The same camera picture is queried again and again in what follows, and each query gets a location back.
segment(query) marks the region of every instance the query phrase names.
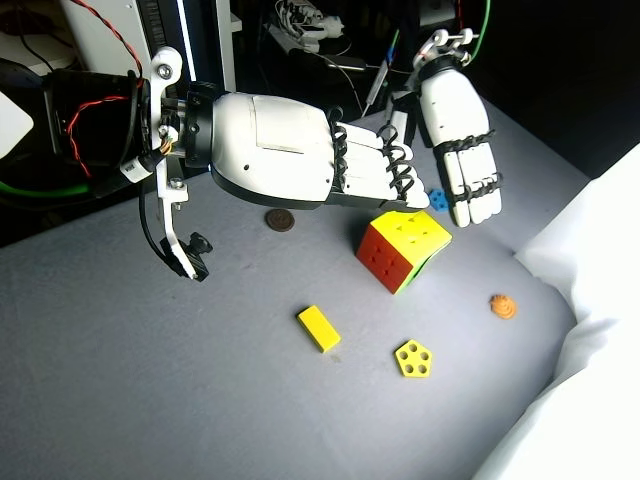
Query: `robotic arm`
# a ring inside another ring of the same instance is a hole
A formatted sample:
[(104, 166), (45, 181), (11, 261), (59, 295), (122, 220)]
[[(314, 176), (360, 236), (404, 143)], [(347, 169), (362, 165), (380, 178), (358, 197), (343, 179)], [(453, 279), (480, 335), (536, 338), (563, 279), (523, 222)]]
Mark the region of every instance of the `robotic arm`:
[[(450, 182), (456, 222), (466, 226), (500, 211), (501, 176), (486, 143), (489, 127), (482, 102), (456, 68), (456, 59), (462, 56), (464, 62), (468, 55), (457, 47), (470, 41), (470, 32), (462, 41), (450, 37), (455, 41), (447, 53), (442, 48), (446, 32), (439, 32), (416, 56), (407, 91), (420, 97), (429, 136)], [(339, 108), (325, 115), (294, 100), (227, 93), (198, 82), (191, 85), (186, 101), (165, 99), (181, 66), (180, 55), (170, 47), (154, 56), (148, 83), (138, 92), (138, 148), (114, 174), (94, 184), (99, 196), (156, 172), (165, 232), (163, 252), (156, 253), (179, 275), (202, 281), (208, 272), (201, 255), (212, 247), (197, 233), (188, 245), (175, 234), (173, 212), (189, 195), (180, 178), (170, 177), (170, 157), (184, 157), (187, 167), (208, 167), (226, 191), (268, 206), (312, 209), (326, 203), (396, 211), (429, 206), (412, 166), (413, 153), (400, 141), (404, 135), (398, 130), (402, 133), (405, 125), (392, 122), (372, 132), (341, 123)], [(6, 105), (17, 108), (5, 98)], [(60, 141), (68, 133), (60, 125), (61, 116), (47, 118)], [(16, 135), (9, 155), (24, 135)]]

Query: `red cube face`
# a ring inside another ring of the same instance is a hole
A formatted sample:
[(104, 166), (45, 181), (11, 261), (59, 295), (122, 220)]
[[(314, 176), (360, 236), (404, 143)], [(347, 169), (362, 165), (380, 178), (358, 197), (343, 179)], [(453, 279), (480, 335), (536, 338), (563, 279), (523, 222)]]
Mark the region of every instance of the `red cube face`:
[(371, 225), (356, 257), (391, 293), (396, 293), (413, 270), (412, 265)]

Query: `blue object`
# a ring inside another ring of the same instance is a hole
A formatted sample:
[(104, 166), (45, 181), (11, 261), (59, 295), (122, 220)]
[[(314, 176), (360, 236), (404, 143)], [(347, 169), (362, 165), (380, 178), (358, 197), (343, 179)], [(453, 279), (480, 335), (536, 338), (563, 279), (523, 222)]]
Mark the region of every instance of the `blue object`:
[(441, 188), (434, 188), (429, 192), (429, 202), (436, 212), (445, 212), (449, 210), (449, 202)]

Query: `brown round object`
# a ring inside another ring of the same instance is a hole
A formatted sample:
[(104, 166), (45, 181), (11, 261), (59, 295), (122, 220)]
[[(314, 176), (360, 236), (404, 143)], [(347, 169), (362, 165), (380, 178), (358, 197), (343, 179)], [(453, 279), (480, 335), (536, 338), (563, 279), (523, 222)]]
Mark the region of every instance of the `brown round object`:
[(267, 221), (267, 225), (276, 232), (287, 232), (291, 230), (294, 223), (296, 223), (291, 212), (284, 208), (269, 210), (265, 220)]
[(518, 305), (511, 297), (494, 295), (491, 297), (491, 310), (500, 318), (508, 320), (518, 313)]

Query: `table surface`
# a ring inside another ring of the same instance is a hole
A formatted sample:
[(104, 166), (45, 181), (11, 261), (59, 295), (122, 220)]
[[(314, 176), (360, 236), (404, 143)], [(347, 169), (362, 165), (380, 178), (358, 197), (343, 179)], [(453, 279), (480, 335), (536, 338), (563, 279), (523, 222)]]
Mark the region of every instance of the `table surface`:
[[(207, 175), (176, 220), (214, 244), (201, 284), (158, 262), (133, 202), (0, 250), (0, 478), (469, 478), (574, 323), (512, 255), (587, 183), (487, 108), (504, 210), (465, 229), (432, 213), (453, 242), (397, 296), (354, 256), (379, 212), (323, 206), (276, 233)], [(310, 304), (342, 335), (325, 355), (295, 317)], [(399, 372), (409, 338), (433, 352), (428, 379)]]

